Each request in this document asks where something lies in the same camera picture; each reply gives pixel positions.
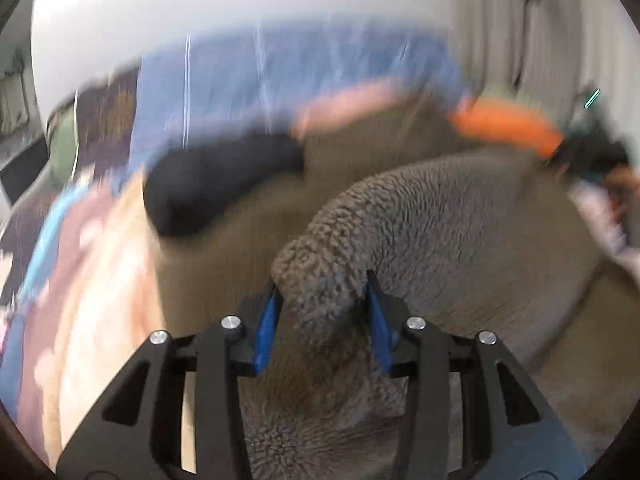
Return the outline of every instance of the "black object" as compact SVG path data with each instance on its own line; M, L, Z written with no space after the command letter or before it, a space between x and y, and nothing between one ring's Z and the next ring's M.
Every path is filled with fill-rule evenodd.
M629 247L640 249L640 198L633 191L622 192L622 203L626 210L622 213L622 231Z
M524 71L524 65L527 60L527 43L529 40L529 6L531 2L537 0L523 0L522 7L522 50L520 53L520 65L518 67L518 75L513 81L513 89L519 90L522 79L522 72Z
M254 132L173 150L149 173L146 213L161 237L196 235L269 177L303 170L302 145L284 133Z
M47 141L40 137L0 170L0 181L11 204L34 183L48 160Z
M0 402L0 473L12 480L55 480L56 476L33 452Z
M566 165L567 173L575 176L605 176L618 165L628 166L629 159L621 142L594 132L588 136L573 136L563 140L550 163Z

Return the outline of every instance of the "black gripper frame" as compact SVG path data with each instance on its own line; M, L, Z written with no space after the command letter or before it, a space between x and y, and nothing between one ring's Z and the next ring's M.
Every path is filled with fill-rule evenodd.
M382 293L372 271L366 305L381 368L393 378L408 378L391 478L577 480L583 475L582 457L562 424L495 335L484 338L492 344L482 343L480 335L451 336L422 318L414 318L409 328L406 303ZM265 293L241 302L236 328L217 322L199 336L173 339L164 332L148 338L71 437L58 461L58 478L251 480L238 377L264 370L281 307L282 297L270 284ZM187 372L197 372L197 474L180 468ZM462 384L463 457L462 468L447 474L452 372L460 374Z
M374 354L408 390L393 480L577 480L582 455L531 378L489 331L445 334L406 303L384 294L368 272L367 309ZM447 473L449 375L460 374L462 468Z
M210 325L199 336L150 336L122 367L65 447L62 480L251 480L238 377L255 377L271 348L258 327L275 333L282 297L271 283L238 307L242 323ZM256 346L266 362L258 362ZM181 469L184 381L197 372L194 406L197 474Z

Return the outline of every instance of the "fleece blanket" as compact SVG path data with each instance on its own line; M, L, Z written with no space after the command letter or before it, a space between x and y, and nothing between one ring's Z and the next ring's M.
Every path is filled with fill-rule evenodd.
M388 96L384 92L359 96L357 89L353 91L353 85L363 81L375 80L375 87L385 75L401 87L423 84L426 79L440 103L448 108L455 107L465 92L465 83L446 44L408 25L361 20L283 24L267 30L210 34L194 38L193 43L190 38L188 45L188 56L184 56L183 45L145 56L141 68L112 75L104 85L85 88L78 92L75 107L66 104L59 110L57 115L66 117L70 126L72 116L76 116L77 131L73 138L72 127L51 127L52 166L69 171L73 168L75 181L62 192L66 174L60 182L43 179L44 186L34 186L12 215L0 241L2 268L6 269L0 302L11 306L0 325L0 399L43 460L49 460L45 442L51 439L43 434L42 389L54 362L52 346L58 321L65 312L62 305L76 287L79 270L89 265L87 260L92 261L94 242L107 238L113 244L120 243L111 231L118 221L110 223L109 229L105 229L104 221L111 210L119 211L122 219L126 216L118 206L121 202L132 207L136 203L120 192L140 164L152 160L182 136L188 145L188 139L196 142L231 131L241 134L248 124L262 121L263 116L268 116L267 126L276 116L289 124L298 120L302 125L317 121L320 113L325 126L330 126L349 115L347 108L354 100L362 109L385 101ZM221 77L225 80L223 88L218 84ZM337 103L335 91L339 89L343 97ZM331 111L327 111L328 102L333 105ZM56 144L63 134L71 137ZM124 168L130 154L130 164ZM96 192L101 197L100 208L94 204ZM124 238L122 247L127 246L141 247ZM114 333L133 330L142 336L112 342L122 349L114 354L117 359L113 367L82 361L87 368L97 366L100 370L92 380L83 377L90 392L85 397L87 403L76 402L76 393L72 394L70 405L84 412L72 410L78 416L69 418L71 430L63 431L65 438L116 372L115 363L122 364L148 333L146 325L145 330L138 326L137 310L117 302L108 305L108 312L117 312L123 324L112 324L119 327ZM145 308L156 313L159 307L150 302ZM104 320L94 322L99 327L97 332L104 330ZM77 352L97 359L100 354L93 350L78 348Z
M422 101L337 130L348 114L321 114L311 122L331 133L305 141L303 179L266 183L190 242L156 239L144 177L133 177L39 367L50 465L146 334L198 332L272 275L287 300L273 364L241 385L256 478L385 478L404 389L377 371L352 308L367 267L445 330L497 331L586 456L602 452L640 392L628 366L640 354L637 289L617 267L599 270L599 248L535 157L480 150ZM615 298L615 310L602 309L603 298ZM608 332L594 338L599 326ZM585 335L604 346L580 348ZM182 465L193 470L191 379ZM612 383L622 386L609 391Z

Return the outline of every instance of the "white wall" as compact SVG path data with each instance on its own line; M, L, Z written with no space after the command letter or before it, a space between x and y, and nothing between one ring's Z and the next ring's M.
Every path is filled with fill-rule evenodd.
M30 51L33 0L20 0L0 33L0 72L11 66L15 47Z
M35 0L32 51L40 116L92 76L160 45L253 22L359 13L447 28L449 0Z
M615 134L640 167L640 34L619 0L582 0L580 86L595 84Z

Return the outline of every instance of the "orange strap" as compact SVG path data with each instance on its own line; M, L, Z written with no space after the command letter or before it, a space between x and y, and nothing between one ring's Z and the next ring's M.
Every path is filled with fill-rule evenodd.
M558 127L542 114L495 98L479 98L449 119L463 137L513 144L542 158L551 158L563 140Z

